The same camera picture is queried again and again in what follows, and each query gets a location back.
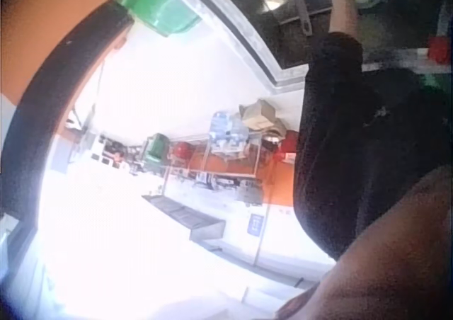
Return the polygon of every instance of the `human arm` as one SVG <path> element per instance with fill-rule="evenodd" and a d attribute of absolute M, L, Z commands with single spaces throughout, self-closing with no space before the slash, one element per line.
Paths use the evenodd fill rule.
<path fill-rule="evenodd" d="M 329 32 L 342 32 L 357 39 L 357 7 L 355 0 L 332 0 Z"/>

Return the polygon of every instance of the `orange wall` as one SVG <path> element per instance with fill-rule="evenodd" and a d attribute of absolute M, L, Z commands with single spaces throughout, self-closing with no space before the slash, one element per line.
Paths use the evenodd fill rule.
<path fill-rule="evenodd" d="M 190 161 L 190 169 L 200 170 L 203 154 L 195 155 Z M 217 156 L 210 156 L 206 161 L 206 171 L 223 173 L 226 171 L 226 164 Z M 229 164 L 229 171 L 235 173 L 251 173 L 249 166 Z M 292 193 L 294 184 L 294 166 L 283 162 L 271 161 L 265 168 L 257 173 L 257 178 L 263 181 L 264 198 L 266 204 L 283 205 L 292 207 Z"/>
<path fill-rule="evenodd" d="M 58 42 L 107 0 L 7 0 L 1 7 L 1 92 L 18 105 Z"/>
<path fill-rule="evenodd" d="M 288 163 L 274 164 L 270 177 L 263 184 L 264 203 L 293 206 L 294 166 Z"/>

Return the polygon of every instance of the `plastic container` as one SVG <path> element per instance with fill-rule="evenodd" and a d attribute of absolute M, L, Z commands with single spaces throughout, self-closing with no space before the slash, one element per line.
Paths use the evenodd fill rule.
<path fill-rule="evenodd" d="M 147 163 L 161 164 L 166 160 L 170 141 L 162 134 L 148 138 L 144 145 L 143 160 Z"/>
<path fill-rule="evenodd" d="M 190 30 L 200 17 L 181 0 L 117 0 L 156 32 L 169 36 Z"/>

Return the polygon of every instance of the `black frame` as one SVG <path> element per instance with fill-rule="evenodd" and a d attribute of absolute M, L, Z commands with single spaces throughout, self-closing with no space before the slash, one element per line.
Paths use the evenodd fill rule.
<path fill-rule="evenodd" d="M 20 222 L 8 237 L 9 271 L 2 294 L 37 231 L 42 177 L 63 114 L 101 53 L 133 22 L 113 0 L 99 6 L 54 48 L 16 108 L 1 153 L 0 198 L 2 214 Z"/>

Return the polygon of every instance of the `cardboard box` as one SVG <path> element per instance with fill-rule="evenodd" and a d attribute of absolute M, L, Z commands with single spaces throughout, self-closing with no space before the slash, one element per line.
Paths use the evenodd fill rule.
<path fill-rule="evenodd" d="M 282 120 L 279 118 L 275 118 L 273 125 L 267 127 L 264 131 L 273 131 L 275 134 L 279 135 L 282 139 L 286 137 L 286 127 L 283 124 Z"/>
<path fill-rule="evenodd" d="M 252 130 L 272 127 L 275 123 L 275 109 L 268 102 L 258 99 L 243 110 L 242 122 Z"/>

